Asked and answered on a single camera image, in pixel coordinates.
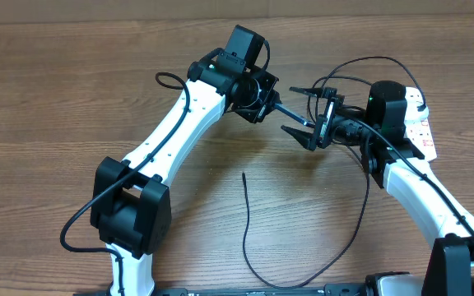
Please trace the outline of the Galaxy smartphone blue screen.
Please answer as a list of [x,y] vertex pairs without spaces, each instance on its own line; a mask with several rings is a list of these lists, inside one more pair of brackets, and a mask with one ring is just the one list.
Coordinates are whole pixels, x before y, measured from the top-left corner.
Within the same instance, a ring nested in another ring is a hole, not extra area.
[[309,119],[291,111],[282,103],[275,103],[274,109],[280,111],[281,113],[285,114],[289,118],[295,120],[296,122],[302,124],[305,127],[311,127],[311,128],[315,127],[315,125]]

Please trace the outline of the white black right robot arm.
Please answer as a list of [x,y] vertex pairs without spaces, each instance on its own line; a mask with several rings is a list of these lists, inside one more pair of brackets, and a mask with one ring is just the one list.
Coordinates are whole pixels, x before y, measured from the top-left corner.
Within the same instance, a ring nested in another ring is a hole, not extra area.
[[435,177],[430,161],[435,147],[425,102],[418,89],[395,81],[377,81],[365,109],[345,105],[333,88],[295,88],[325,99],[314,123],[296,120],[310,132],[284,130],[306,150],[333,141],[359,146],[364,171],[400,202],[413,219],[431,254],[424,277],[408,272],[368,275],[359,295],[474,295],[474,216]]

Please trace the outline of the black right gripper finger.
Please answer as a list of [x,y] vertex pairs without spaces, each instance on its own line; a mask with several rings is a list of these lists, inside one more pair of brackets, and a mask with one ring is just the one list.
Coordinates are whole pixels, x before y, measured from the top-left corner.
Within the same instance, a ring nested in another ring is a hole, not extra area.
[[306,150],[314,151],[316,149],[316,138],[312,132],[304,132],[285,125],[282,125],[281,129],[292,136]]
[[321,88],[300,88],[300,87],[291,86],[289,88],[289,91],[302,94],[302,95],[307,95],[309,97],[316,97],[316,98],[324,97],[324,90],[322,90]]

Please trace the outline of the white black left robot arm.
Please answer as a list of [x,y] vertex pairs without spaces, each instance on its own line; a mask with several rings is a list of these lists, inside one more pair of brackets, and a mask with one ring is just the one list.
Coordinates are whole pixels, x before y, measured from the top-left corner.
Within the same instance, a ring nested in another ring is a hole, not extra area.
[[150,295],[152,255],[170,228],[170,185],[203,133],[225,113],[260,123],[279,94],[277,78],[257,66],[261,35],[237,25],[228,43],[193,62],[181,94],[152,134],[122,160],[95,173],[91,225],[113,263],[109,295]]

